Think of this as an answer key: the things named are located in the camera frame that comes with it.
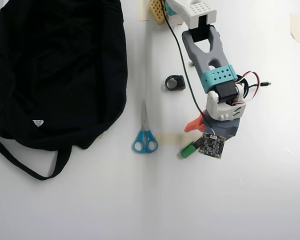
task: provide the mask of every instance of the blue scissor handle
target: blue scissor handle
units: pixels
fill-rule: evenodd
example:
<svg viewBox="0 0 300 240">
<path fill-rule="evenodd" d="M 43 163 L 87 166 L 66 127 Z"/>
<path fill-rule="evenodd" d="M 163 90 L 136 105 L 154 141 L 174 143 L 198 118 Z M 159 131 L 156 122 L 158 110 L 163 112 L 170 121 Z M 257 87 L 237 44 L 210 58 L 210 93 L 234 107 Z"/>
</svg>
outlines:
<svg viewBox="0 0 300 240">
<path fill-rule="evenodd" d="M 155 137 L 152 135 L 152 132 L 150 130 L 145 132 L 145 137 L 146 137 L 145 151 L 149 154 L 157 151 L 159 144 L 158 144 L 157 140 L 155 139 Z M 154 149 L 149 148 L 149 144 L 151 142 L 154 143 Z"/>
<path fill-rule="evenodd" d="M 138 136 L 136 137 L 136 140 L 133 142 L 133 145 L 132 145 L 132 149 L 139 154 L 144 154 L 146 152 L 145 133 L 146 133 L 145 131 L 140 131 Z M 141 150 L 136 149 L 137 143 L 141 143 L 141 146 L 142 146 Z"/>
<path fill-rule="evenodd" d="M 154 143 L 154 149 L 149 148 L 149 143 L 151 143 L 151 142 Z M 142 146 L 141 150 L 136 149 L 137 143 L 141 144 L 141 146 Z M 144 154 L 144 153 L 151 154 L 151 153 L 155 152 L 158 149 L 158 147 L 159 147 L 159 144 L 150 130 L 149 131 L 141 130 L 132 145 L 132 149 L 136 153 L 139 153 L 139 154 Z"/>
</svg>

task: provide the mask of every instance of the white logo on backpack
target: white logo on backpack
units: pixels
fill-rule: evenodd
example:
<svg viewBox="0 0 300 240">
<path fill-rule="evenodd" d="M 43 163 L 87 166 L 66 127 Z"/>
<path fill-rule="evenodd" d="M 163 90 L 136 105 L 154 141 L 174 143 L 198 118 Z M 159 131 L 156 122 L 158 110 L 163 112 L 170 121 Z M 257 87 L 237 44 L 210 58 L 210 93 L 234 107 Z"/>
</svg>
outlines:
<svg viewBox="0 0 300 240">
<path fill-rule="evenodd" d="M 43 120 L 32 120 L 37 127 L 41 127 L 45 121 Z"/>
</svg>

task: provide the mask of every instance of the scissor blade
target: scissor blade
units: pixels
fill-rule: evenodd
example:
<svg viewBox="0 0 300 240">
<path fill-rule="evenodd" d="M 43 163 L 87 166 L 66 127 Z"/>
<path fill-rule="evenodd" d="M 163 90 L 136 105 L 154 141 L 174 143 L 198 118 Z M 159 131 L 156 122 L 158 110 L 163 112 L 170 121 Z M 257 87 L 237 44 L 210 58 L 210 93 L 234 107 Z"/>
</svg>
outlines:
<svg viewBox="0 0 300 240">
<path fill-rule="evenodd" d="M 149 122 L 148 122 L 148 115 L 146 109 L 146 101 L 142 100 L 142 118 L 141 118 L 141 129 L 144 131 L 149 131 Z"/>
</svg>

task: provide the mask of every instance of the circuit board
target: circuit board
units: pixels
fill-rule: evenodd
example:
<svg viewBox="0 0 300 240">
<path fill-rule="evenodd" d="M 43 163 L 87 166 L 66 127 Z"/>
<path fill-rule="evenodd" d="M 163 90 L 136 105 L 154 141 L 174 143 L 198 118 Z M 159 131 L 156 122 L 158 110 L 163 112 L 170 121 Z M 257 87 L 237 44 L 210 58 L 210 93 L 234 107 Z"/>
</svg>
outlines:
<svg viewBox="0 0 300 240">
<path fill-rule="evenodd" d="M 201 139 L 202 141 L 199 148 L 199 153 L 221 159 L 226 138 L 204 132 Z"/>
</svg>

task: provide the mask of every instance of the scissors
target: scissors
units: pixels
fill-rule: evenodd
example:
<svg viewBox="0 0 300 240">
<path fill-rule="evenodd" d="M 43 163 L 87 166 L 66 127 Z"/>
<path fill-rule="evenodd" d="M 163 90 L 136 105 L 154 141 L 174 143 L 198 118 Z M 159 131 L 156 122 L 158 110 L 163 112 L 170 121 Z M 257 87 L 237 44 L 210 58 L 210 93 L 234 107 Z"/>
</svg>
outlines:
<svg viewBox="0 0 300 240">
<path fill-rule="evenodd" d="M 136 144 L 140 143 L 142 149 L 136 149 Z M 148 116 L 147 116 L 147 109 L 146 109 L 146 101 L 142 100 L 142 117 L 141 117 L 141 130 L 136 137 L 136 140 L 133 142 L 132 149 L 139 154 L 151 154 L 155 152 L 159 147 L 159 144 L 155 137 L 153 136 L 152 132 L 149 128 Z"/>
</svg>

